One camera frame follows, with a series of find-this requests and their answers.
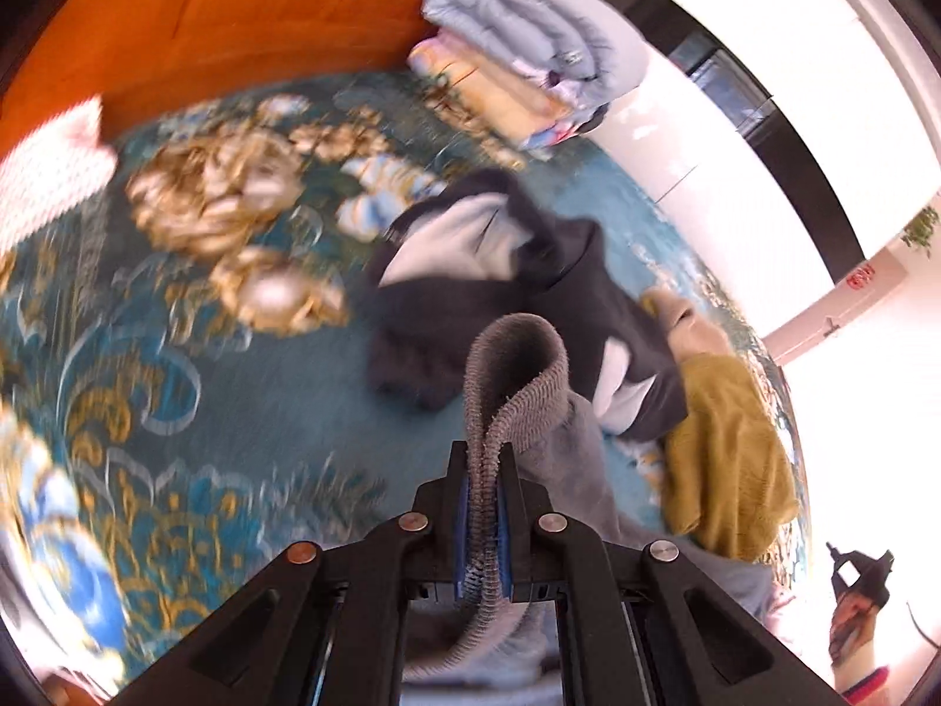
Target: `teal patterned carpet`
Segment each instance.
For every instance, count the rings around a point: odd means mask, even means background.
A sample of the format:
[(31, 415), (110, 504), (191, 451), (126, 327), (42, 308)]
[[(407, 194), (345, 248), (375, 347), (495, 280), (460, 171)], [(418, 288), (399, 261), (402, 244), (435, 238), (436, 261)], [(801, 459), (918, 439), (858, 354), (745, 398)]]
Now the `teal patterned carpet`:
[[(460, 401), (429, 414), (369, 390), (356, 291), (370, 245), (337, 222), (345, 203), (359, 219), (415, 197), (419, 170), (448, 181), (518, 167), (542, 205), (599, 220), (625, 289), (669, 284), (721, 322), (792, 455), (802, 514), (773, 562), (781, 581), (803, 577), (806, 484), (780, 373), (676, 230), (592, 143), (520, 158), (452, 129), (414, 79), (389, 73), (202, 103), (116, 148), (108, 187), (0, 264), (0, 463), (21, 570), (118, 681), (293, 540), (362, 537), (443, 474), (463, 437)], [(232, 206), (237, 219), (174, 192), (147, 200), (162, 173), (185, 191), (206, 162), (243, 181), (255, 176), (240, 167), (296, 178), (298, 191), (272, 203), (262, 183), (258, 203)], [(221, 259), (220, 247), (246, 240)], [(621, 507), (660, 525), (656, 449), (610, 441), (608, 463)]]

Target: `mustard yellow sweater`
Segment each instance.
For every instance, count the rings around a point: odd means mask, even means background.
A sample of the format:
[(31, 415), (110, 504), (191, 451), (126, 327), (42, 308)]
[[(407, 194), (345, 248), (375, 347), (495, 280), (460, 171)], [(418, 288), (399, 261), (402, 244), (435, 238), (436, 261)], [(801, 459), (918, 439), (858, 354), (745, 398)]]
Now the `mustard yellow sweater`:
[(665, 438), (663, 516), (707, 550), (755, 560), (797, 514), (784, 448), (734, 355), (680, 363), (689, 416)]

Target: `orange wooden cabinet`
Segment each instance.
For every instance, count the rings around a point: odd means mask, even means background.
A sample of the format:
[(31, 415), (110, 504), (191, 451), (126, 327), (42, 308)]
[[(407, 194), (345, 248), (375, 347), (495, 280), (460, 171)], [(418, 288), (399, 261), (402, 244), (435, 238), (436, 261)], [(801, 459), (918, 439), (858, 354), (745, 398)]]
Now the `orange wooden cabinet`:
[(400, 68), (421, 0), (68, 0), (0, 101), (0, 156), (101, 93), (105, 137), (259, 82)]

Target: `stack of folded clothes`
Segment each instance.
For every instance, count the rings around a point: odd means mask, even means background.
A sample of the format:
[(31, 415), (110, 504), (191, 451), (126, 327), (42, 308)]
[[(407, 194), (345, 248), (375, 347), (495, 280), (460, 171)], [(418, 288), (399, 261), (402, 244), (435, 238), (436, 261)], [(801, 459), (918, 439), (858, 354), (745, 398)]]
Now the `stack of folded clothes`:
[(408, 65), (520, 150), (594, 129), (646, 73), (643, 37), (601, 0), (425, 0), (441, 27)]

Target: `gray cloth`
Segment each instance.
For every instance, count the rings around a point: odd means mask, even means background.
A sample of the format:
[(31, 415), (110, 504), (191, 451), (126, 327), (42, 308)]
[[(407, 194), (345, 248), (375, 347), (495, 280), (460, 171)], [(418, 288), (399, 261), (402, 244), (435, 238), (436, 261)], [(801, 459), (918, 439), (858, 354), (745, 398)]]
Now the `gray cloth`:
[(580, 109), (629, 93), (648, 66), (643, 37), (601, 0), (424, 0), (422, 15), (508, 68), (575, 82)]
[[(590, 525), (604, 540), (640, 549), (663, 535), (618, 512), (604, 474), (598, 422), (590, 403), (569, 390), (566, 351), (547, 321), (516, 313), (493, 322), (474, 341), (464, 392), (468, 602), (450, 614), (415, 609), (409, 620), (403, 702), (431, 702), (425, 684), (440, 696), (435, 702), (453, 702), (445, 697), (448, 687), (458, 689), (458, 699), (472, 687), (480, 695), (493, 690), (530, 694), (502, 702), (556, 703), (561, 694), (540, 686), (545, 684), (544, 660), (558, 655), (546, 603), (510, 604), (500, 591), (494, 537), (500, 446), (512, 443), (520, 475), (544, 485), (555, 509)], [(761, 620), (772, 593), (770, 568), (687, 543), (679, 548)], [(421, 652), (415, 656), (411, 651)]]

